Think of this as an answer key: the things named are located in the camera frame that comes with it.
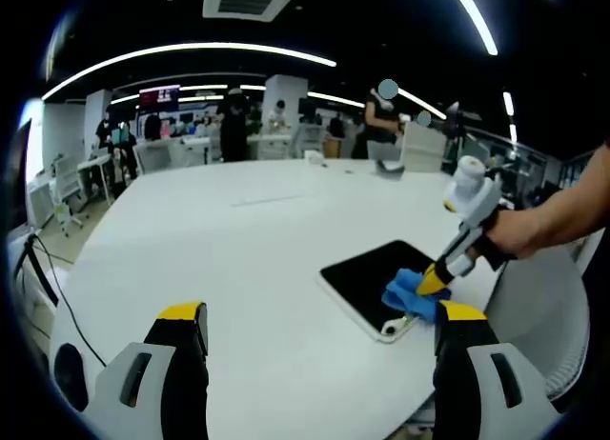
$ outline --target ceiling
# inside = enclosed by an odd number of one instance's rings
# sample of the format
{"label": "ceiling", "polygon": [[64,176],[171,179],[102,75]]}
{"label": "ceiling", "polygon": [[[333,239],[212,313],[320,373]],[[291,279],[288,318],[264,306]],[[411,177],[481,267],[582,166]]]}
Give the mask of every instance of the ceiling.
{"label": "ceiling", "polygon": [[[480,126],[506,137],[502,91],[509,90],[520,143],[562,159],[598,145],[607,108],[602,90],[610,81],[607,52],[600,49],[607,27],[600,21],[601,0],[475,1],[498,56],[487,54],[458,0],[292,0],[271,23],[204,19],[203,0],[86,0],[73,13],[46,90],[134,50],[243,42],[309,52],[337,66],[255,51],[167,52],[95,71],[49,101],[177,74],[219,73],[180,78],[182,86],[226,83],[223,72],[244,72],[254,76],[242,77],[243,84],[261,85],[285,73],[308,78],[310,90],[362,102],[368,88],[392,78],[439,109],[458,100],[481,116]],[[175,83],[174,78],[151,86]],[[405,98],[394,100],[403,111],[421,110]]]}

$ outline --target round table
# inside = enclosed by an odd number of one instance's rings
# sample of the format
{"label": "round table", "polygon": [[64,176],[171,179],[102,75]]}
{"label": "round table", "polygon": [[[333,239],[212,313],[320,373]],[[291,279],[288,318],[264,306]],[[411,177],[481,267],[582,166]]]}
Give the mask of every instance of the round table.
{"label": "round table", "polygon": [[[450,177],[375,174],[370,161],[254,161],[139,177],[112,205],[64,288],[111,361],[169,305],[208,305],[207,423],[214,440],[381,439],[432,394],[434,327],[373,340],[317,281],[320,269],[401,239],[440,255],[458,231]],[[498,274],[479,261],[454,299],[484,309]],[[63,302],[51,334],[101,370]]]}

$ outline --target tablet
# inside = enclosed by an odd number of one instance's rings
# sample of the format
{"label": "tablet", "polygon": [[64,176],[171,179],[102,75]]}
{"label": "tablet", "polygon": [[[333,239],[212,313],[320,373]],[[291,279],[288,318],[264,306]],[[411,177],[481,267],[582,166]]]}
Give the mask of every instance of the tablet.
{"label": "tablet", "polygon": [[393,342],[413,325],[414,318],[381,302],[385,287],[398,269],[423,273],[433,262],[408,243],[395,240],[326,267],[320,275],[330,294],[367,333]]}

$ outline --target blue cloth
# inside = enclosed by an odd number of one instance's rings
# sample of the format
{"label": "blue cloth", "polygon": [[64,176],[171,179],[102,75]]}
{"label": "blue cloth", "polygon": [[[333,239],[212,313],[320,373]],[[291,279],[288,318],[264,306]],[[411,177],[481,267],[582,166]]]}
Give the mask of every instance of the blue cloth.
{"label": "blue cloth", "polygon": [[416,294],[423,281],[423,274],[410,269],[400,269],[383,292],[381,301],[391,309],[406,311],[434,323],[437,319],[437,303],[449,299],[451,292],[445,288],[432,295]]}

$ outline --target air vent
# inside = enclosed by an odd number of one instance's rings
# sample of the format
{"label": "air vent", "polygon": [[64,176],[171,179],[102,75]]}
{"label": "air vent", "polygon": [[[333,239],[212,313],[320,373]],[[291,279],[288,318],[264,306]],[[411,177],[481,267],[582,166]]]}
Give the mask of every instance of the air vent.
{"label": "air vent", "polygon": [[291,0],[203,0],[204,18],[271,22]]}

